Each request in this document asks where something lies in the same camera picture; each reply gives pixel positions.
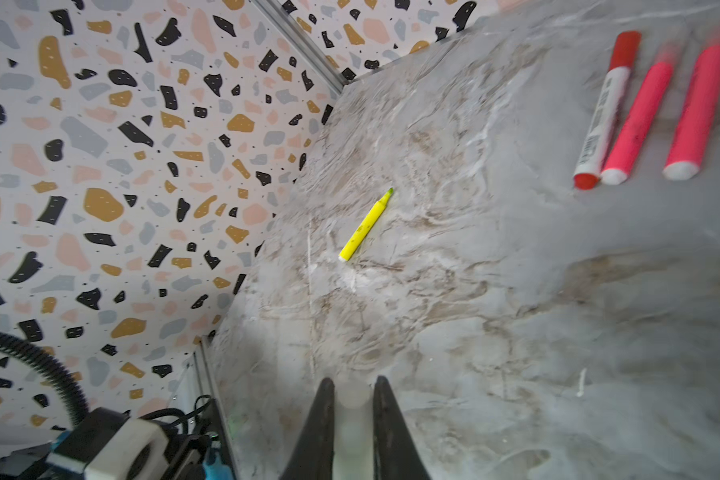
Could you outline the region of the white pen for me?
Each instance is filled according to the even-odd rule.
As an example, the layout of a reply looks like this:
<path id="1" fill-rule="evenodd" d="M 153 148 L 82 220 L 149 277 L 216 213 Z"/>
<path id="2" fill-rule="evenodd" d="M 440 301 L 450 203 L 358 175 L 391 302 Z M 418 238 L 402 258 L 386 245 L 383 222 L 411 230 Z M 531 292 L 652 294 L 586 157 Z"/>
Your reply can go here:
<path id="1" fill-rule="evenodd" d="M 631 69 L 626 66 L 608 71 L 573 174 L 574 187 L 590 190 L 600 180 L 617 115 L 626 93 Z"/>

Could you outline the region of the bright pink highlighter pen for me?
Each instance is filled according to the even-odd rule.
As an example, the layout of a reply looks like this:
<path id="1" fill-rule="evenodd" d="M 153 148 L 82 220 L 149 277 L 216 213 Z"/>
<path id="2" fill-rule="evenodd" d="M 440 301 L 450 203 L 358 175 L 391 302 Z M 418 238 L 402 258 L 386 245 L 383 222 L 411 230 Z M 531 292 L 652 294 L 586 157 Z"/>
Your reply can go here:
<path id="1" fill-rule="evenodd" d="M 600 175 L 605 185 L 624 183 L 633 170 L 654 118 L 671 83 L 680 55 L 677 43 L 666 43 L 647 71 Z"/>

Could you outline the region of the yellow highlighter pen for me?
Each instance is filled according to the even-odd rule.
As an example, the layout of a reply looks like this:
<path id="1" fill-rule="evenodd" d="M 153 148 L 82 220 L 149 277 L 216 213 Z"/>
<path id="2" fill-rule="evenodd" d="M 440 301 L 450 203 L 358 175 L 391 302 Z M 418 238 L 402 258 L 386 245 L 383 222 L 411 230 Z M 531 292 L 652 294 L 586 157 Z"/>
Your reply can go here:
<path id="1" fill-rule="evenodd" d="M 348 262 L 352 258 L 381 215 L 385 212 L 393 194 L 394 189 L 390 188 L 378 201 L 375 202 L 371 210 L 367 213 L 358 228 L 345 244 L 344 248 L 340 251 L 339 259 L 341 261 Z"/>

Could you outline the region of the clear cap for blue pen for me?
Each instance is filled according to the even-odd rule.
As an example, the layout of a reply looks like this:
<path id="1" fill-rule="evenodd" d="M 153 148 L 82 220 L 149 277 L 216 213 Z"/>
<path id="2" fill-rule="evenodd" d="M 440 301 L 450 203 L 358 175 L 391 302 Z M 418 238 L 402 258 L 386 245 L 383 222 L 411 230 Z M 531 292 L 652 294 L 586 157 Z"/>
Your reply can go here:
<path id="1" fill-rule="evenodd" d="M 363 382 L 339 383 L 335 401 L 333 478 L 373 479 L 372 389 Z"/>

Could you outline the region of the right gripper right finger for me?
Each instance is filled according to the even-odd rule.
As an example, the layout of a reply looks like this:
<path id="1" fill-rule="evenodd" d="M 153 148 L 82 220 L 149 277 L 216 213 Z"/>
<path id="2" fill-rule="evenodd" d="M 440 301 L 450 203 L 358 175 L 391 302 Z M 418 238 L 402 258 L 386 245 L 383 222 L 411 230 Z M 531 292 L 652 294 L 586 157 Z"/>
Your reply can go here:
<path id="1" fill-rule="evenodd" d="M 385 376 L 378 376 L 374 385 L 373 438 L 375 479 L 431 479 Z"/>

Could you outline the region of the red pen cap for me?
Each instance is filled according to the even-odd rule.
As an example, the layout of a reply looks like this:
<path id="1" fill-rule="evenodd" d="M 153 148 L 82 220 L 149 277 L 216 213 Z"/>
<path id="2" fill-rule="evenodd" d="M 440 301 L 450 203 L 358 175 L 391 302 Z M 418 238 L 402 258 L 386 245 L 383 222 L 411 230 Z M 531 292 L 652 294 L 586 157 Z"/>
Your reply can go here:
<path id="1" fill-rule="evenodd" d="M 620 33 L 615 41 L 608 71 L 617 68 L 631 69 L 637 57 L 642 35 L 638 31 Z"/>

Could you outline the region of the blue green pen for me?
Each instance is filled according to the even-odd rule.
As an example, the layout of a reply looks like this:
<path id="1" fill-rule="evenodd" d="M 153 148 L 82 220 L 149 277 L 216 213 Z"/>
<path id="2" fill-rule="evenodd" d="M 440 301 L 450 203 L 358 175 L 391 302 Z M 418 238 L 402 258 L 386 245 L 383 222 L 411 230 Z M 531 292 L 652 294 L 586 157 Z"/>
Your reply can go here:
<path id="1" fill-rule="evenodd" d="M 226 464 L 218 449 L 209 449 L 203 461 L 206 480 L 234 480 L 231 467 Z"/>

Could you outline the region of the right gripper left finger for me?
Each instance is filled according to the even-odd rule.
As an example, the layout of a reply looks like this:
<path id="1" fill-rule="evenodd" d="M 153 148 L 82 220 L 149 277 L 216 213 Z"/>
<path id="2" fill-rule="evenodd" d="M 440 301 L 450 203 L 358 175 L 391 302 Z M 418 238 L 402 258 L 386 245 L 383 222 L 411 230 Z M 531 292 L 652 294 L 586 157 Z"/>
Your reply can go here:
<path id="1" fill-rule="evenodd" d="M 335 437 L 335 385 L 324 378 L 281 479 L 331 480 Z"/>

